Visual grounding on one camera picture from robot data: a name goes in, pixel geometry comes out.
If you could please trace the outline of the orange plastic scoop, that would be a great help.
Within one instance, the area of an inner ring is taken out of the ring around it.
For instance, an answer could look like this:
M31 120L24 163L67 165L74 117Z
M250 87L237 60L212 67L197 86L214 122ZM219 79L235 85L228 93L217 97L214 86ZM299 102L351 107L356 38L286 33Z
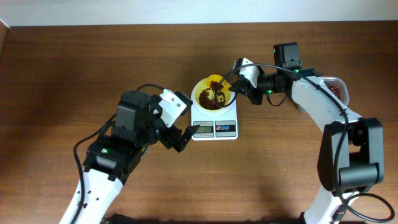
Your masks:
M206 86L208 88L210 88L210 82L211 81L216 81L218 82L220 85L219 90L218 91L228 91L228 88L231 86L226 80L223 80L223 77L221 75L217 75L217 74L212 74L207 78L206 81Z

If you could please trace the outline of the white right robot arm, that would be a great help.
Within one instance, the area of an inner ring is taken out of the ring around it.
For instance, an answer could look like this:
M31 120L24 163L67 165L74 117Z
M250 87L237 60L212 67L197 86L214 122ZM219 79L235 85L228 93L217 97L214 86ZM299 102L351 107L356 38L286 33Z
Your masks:
M325 78L312 68L304 68L297 43L274 46L275 73L266 74L264 63L246 58L235 61L232 73L238 79L231 90L260 105L265 96L285 93L305 110L322 131L317 171L320 190L312 206L300 214L297 223L339 223L347 211L375 223L390 217L371 218L351 207L360 197L382 197L369 193L384 179L383 128L376 118L363 118L351 111L328 87Z

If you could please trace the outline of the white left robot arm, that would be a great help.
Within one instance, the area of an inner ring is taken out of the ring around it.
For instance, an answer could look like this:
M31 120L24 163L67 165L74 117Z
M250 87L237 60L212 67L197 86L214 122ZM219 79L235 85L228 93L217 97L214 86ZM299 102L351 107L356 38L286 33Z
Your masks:
M182 152L199 127L181 130L174 122L192 103L168 89L160 95L123 93L116 113L94 133L85 160L77 162L79 183L61 223L100 223L149 146L161 142Z

